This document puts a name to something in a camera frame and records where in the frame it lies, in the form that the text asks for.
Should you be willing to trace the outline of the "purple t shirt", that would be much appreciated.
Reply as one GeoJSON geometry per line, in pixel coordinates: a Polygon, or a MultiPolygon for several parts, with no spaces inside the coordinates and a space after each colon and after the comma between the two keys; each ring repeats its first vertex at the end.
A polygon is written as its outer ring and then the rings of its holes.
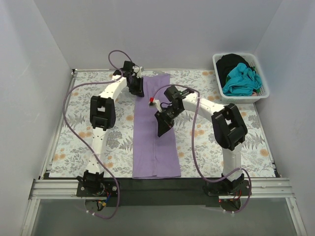
{"type": "Polygon", "coordinates": [[[170,84],[170,75],[145,76],[143,83],[144,97],[136,98],[134,108],[132,177],[180,177],[174,129],[158,137],[157,109],[149,106],[149,99],[155,91],[170,84]]]}

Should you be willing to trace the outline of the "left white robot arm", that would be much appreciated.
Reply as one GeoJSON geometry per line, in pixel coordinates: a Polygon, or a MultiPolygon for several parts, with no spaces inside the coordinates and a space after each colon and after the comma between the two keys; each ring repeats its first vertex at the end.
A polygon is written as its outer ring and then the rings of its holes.
{"type": "Polygon", "coordinates": [[[107,185],[104,183],[104,167],[100,155],[109,135],[109,130],[116,122],[115,100],[124,88],[137,97],[144,97],[143,77],[141,68],[131,61],[125,61],[122,68],[113,73],[113,82],[98,96],[90,101],[90,123],[93,128],[92,157],[82,177],[77,179],[82,189],[98,197],[105,194],[107,185]]]}

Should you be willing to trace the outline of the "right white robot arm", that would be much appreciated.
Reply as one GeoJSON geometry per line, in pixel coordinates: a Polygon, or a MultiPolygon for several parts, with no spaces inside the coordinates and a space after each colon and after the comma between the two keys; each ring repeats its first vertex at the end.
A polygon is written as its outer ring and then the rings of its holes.
{"type": "Polygon", "coordinates": [[[157,135],[161,137],[173,126],[174,120],[183,111],[194,112],[194,116],[202,116],[212,123],[214,137],[222,149],[223,171],[221,177],[211,180],[201,174],[205,180],[205,190],[211,194],[234,195],[241,191],[244,182],[241,149],[248,129],[235,104],[222,105],[203,99],[200,92],[184,86],[183,91],[178,85],[163,86],[164,96],[169,101],[167,107],[154,96],[149,99],[149,105],[156,107],[158,128],[157,135]]]}

